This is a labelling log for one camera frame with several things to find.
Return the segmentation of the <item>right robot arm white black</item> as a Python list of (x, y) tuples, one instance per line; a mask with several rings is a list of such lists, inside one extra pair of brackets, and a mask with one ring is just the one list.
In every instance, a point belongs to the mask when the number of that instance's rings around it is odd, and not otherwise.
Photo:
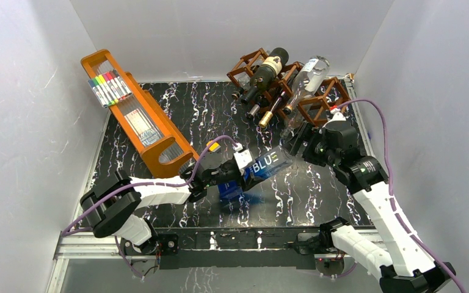
[(349, 254), (378, 280), (382, 292), (438, 292), (455, 276), (453, 266), (431, 256), (402, 219), (403, 211), (389, 194), (388, 175), (376, 158), (361, 154), (357, 130), (350, 122), (333, 119), (320, 128), (304, 122), (285, 137), (283, 146), (292, 156), (304, 146), (304, 161), (331, 167), (385, 244), (381, 248), (337, 218), (322, 224), (315, 238), (324, 251)]

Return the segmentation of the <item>blue square glass bottle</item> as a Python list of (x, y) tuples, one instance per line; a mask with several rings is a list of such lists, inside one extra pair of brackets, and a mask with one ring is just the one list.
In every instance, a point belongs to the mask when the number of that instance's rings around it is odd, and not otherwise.
[(267, 153), (255, 159), (255, 162), (245, 169), (241, 180), (230, 181), (218, 186), (221, 200), (231, 200), (242, 195), (256, 185), (288, 168), (294, 158), (281, 146), (276, 146)]

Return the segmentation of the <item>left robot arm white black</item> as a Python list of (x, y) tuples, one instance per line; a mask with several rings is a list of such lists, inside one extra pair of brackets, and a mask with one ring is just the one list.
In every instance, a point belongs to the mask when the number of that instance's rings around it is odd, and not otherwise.
[(130, 242), (141, 253), (153, 253), (158, 238), (152, 224), (136, 216), (136, 210), (160, 204), (186, 204), (200, 201), (208, 188), (244, 179), (254, 158), (242, 148), (217, 168), (205, 169), (199, 162), (171, 178), (142, 179), (117, 172), (94, 187), (80, 200), (85, 219), (95, 238), (117, 236)]

